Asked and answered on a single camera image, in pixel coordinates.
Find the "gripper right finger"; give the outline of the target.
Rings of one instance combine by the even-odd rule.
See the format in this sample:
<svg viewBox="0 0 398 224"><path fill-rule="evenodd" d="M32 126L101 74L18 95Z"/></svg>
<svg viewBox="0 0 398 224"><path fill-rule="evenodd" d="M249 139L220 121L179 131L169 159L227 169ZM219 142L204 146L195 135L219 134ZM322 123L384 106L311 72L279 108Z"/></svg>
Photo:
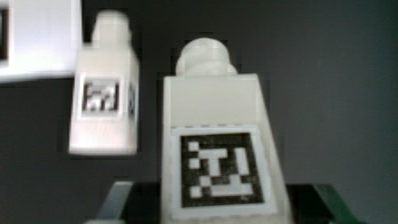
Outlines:
<svg viewBox="0 0 398 224"><path fill-rule="evenodd" d="M362 224L362 221L350 211L336 188L329 184L316 184L314 190L322 198L327 210L332 214L332 220L329 221L329 224Z"/></svg>

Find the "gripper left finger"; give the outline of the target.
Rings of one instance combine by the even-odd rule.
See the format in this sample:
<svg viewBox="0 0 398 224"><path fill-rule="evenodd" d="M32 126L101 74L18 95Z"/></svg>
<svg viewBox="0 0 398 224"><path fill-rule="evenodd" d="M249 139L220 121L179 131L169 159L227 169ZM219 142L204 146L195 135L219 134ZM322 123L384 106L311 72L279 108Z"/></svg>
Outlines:
<svg viewBox="0 0 398 224"><path fill-rule="evenodd" d="M126 224L123 211L128 202L133 182L117 181L110 187L96 217L83 224Z"/></svg>

